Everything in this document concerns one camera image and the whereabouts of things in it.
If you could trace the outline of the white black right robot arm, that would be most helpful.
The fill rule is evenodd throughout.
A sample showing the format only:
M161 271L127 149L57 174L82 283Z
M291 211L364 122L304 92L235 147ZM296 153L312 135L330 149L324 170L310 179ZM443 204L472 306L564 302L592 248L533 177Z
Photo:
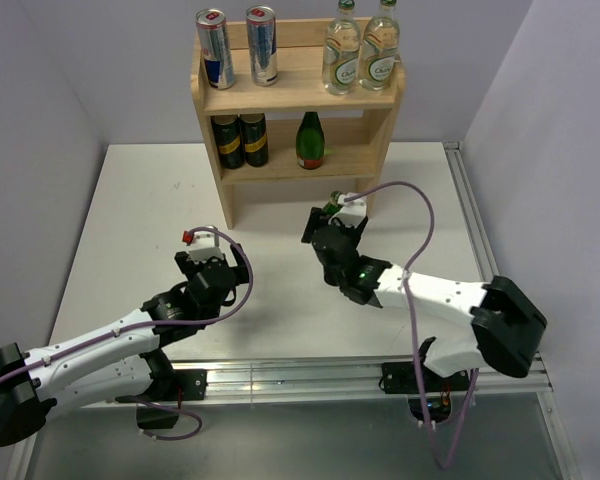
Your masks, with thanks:
M352 302L376 308L406 307L451 322L464 336L445 341L437 335L419 347L415 383L437 388L446 377L489 366L512 378L528 375L547 320L511 279L463 282L407 273L389 261L357 251L368 218L362 209L337 213L311 209L302 236L323 267L325 282Z

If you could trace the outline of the clear glass bottle green cap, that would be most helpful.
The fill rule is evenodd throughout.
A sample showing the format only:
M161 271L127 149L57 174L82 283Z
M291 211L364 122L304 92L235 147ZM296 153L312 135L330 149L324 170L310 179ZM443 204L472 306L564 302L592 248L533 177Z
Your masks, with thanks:
M361 32L354 9L354 0L339 0L337 15L326 30L322 82L332 95L348 93L357 76Z

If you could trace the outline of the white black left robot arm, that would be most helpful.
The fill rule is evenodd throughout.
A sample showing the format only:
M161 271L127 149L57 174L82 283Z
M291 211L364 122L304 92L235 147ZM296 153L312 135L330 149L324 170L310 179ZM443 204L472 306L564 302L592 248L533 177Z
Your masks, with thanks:
M74 339L23 351L0 348L0 447L37 433L67 411L105 399L163 401L176 389L176 374L163 349L236 313L245 300L238 286L253 286L241 245L230 247L229 265L216 246L179 252L185 281L159 293L112 324Z

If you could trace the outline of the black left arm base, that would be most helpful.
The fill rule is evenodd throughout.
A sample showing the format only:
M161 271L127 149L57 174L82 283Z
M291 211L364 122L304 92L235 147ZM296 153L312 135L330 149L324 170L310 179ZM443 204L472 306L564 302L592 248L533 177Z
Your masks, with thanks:
M184 401L201 401L207 387L207 371L204 369L176 370L171 379L157 380L157 387L143 396L150 402L175 402L181 407ZM146 406L136 409L136 424L140 429L170 430L179 420L179 415L159 411Z

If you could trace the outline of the blue silver can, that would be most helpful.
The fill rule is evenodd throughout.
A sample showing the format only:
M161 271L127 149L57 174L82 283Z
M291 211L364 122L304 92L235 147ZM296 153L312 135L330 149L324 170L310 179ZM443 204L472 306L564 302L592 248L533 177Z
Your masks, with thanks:
M246 11L246 27L252 79L256 85L269 86L277 81L276 17L268 5L256 5Z
M226 17L217 8L196 14L196 27L207 79L211 87L225 90L235 83Z

